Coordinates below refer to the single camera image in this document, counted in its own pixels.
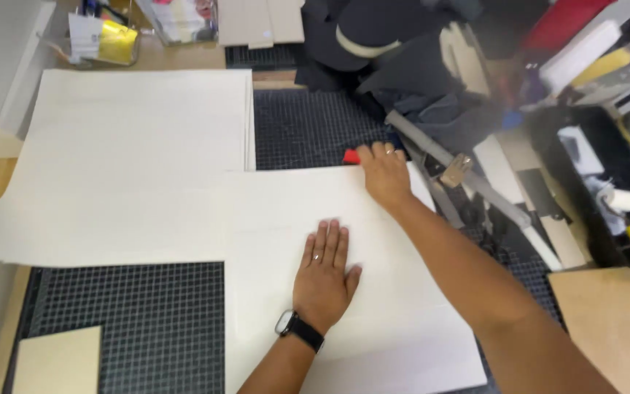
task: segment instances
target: black grid mat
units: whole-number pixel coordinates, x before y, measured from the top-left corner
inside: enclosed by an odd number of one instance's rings
[[[248,49],[246,46],[225,48],[225,65],[229,69],[254,71],[289,70],[297,67],[296,59],[302,44],[276,44],[272,48]]]
[[[346,148],[385,138],[385,127],[345,94],[256,91],[254,109],[260,170],[337,166]],[[476,243],[482,238],[479,227],[466,234]],[[511,247],[501,258],[560,321],[539,258],[521,262]],[[223,393],[220,262],[34,269],[23,311],[19,339],[104,327],[100,394]],[[459,393],[497,392],[485,357],[483,363],[489,384]]]

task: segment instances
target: white paper sheet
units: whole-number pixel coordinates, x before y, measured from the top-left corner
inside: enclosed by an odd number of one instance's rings
[[[409,169],[414,193],[433,206],[415,167]],[[350,229],[349,265],[361,264],[363,275],[310,375],[325,379],[325,371],[333,370],[351,374],[341,379],[335,374],[326,381],[309,378],[304,392],[385,392],[380,386],[429,393],[485,382],[470,328],[434,283],[403,230],[367,194],[360,167],[231,174],[225,190],[233,214],[225,261],[226,393],[237,391],[275,340],[276,318],[291,307],[304,240],[320,219],[333,217]],[[414,352],[443,349],[441,344],[458,349],[458,363],[445,362],[443,351]],[[398,373],[400,368],[387,363],[405,358],[392,350],[400,348],[408,349],[405,357],[426,362],[410,368],[409,374]],[[378,380],[373,376],[386,383],[374,383]]]
[[[245,71],[45,71],[0,200],[0,260],[223,260],[218,186],[247,166],[249,94]]]

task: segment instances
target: watch face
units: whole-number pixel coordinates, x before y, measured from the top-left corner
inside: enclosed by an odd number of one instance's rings
[[[288,309],[281,315],[279,321],[276,323],[274,330],[278,335],[285,335],[291,328],[291,320],[293,319],[293,309]]]

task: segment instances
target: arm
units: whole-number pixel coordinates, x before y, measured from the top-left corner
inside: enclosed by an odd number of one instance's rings
[[[358,149],[366,189],[414,243],[473,329],[503,393],[616,393],[510,273],[412,195],[405,154]]]
[[[305,241],[293,285],[293,310],[320,335],[327,334],[351,303],[361,267],[345,273],[349,230],[339,222],[321,221]],[[315,358],[315,351],[295,335],[276,340],[238,394],[297,394]]]

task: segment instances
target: right hand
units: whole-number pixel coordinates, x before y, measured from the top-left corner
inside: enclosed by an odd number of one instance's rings
[[[414,198],[409,186],[405,152],[390,142],[374,142],[356,149],[366,175],[366,190],[388,212]]]

